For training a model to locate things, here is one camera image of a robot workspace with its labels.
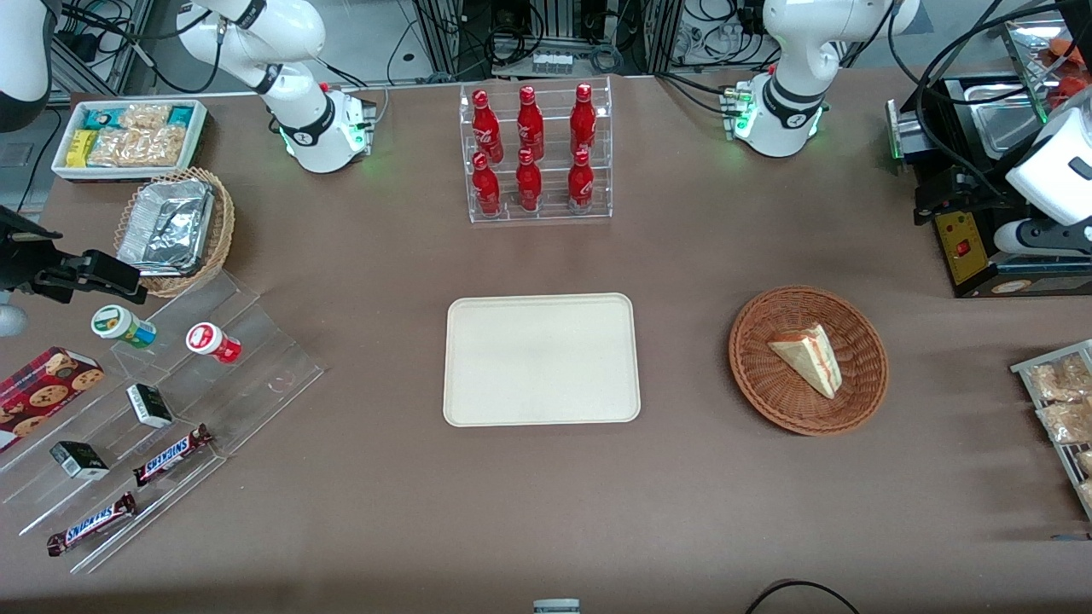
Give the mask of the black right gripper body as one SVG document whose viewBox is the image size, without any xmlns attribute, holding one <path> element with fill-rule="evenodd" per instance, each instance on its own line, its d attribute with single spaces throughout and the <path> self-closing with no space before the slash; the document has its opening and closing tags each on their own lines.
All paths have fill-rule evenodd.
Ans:
<svg viewBox="0 0 1092 614">
<path fill-rule="evenodd" d="M 1 284 L 4 291 L 36 295 L 34 276 L 40 271 L 78 271 L 74 256 L 55 248 L 62 233 L 45 229 L 22 214 L 1 206 Z"/>
</svg>

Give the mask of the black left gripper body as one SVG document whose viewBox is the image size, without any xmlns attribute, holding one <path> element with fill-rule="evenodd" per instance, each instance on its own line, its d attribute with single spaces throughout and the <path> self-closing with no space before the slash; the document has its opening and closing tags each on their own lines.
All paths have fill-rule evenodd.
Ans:
<svg viewBox="0 0 1092 614">
<path fill-rule="evenodd" d="M 1025 198 L 1011 191 L 995 190 L 994 185 L 980 182 L 960 166 L 951 166 L 943 172 L 917 170 L 915 175 L 914 225 L 918 227 L 952 212 L 1025 210 Z"/>
</svg>

